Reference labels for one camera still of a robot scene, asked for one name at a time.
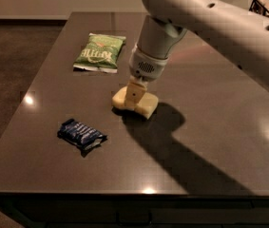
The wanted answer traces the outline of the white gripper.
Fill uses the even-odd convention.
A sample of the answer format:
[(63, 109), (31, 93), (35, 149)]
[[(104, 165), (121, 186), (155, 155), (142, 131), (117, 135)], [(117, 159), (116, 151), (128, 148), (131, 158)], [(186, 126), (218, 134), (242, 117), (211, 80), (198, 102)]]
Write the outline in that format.
[(125, 93), (125, 105), (134, 108), (147, 91), (147, 82), (157, 80), (163, 73), (167, 59), (157, 59), (146, 55), (134, 46), (129, 59), (129, 79)]

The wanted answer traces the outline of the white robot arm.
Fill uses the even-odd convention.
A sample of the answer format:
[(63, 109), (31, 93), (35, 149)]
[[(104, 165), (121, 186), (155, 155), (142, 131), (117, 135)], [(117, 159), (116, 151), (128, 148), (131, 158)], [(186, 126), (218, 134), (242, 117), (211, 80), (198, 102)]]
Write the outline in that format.
[(147, 83), (161, 76), (189, 30), (269, 91), (269, 18), (220, 0), (142, 1), (148, 14), (130, 58), (127, 106), (136, 106)]

